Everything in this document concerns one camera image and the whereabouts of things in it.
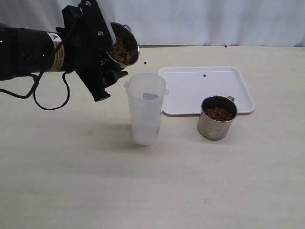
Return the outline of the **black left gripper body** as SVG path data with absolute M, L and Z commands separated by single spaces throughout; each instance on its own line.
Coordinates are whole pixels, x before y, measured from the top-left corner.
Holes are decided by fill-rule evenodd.
M 102 56 L 108 49 L 98 49 L 88 35 L 88 28 L 82 18 L 81 5 L 68 5 L 62 11 L 64 27 L 57 27 L 67 51 L 65 59 L 67 71 L 75 71 L 96 102 L 110 97 L 102 87 Z

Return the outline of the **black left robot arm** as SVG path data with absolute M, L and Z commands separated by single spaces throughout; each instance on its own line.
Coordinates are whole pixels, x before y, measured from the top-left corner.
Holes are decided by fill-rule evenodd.
M 0 27 L 0 78 L 10 80 L 45 72 L 75 72 L 95 101 L 127 73 L 109 50 L 117 36 L 95 0 L 62 10 L 64 27 L 55 32 Z

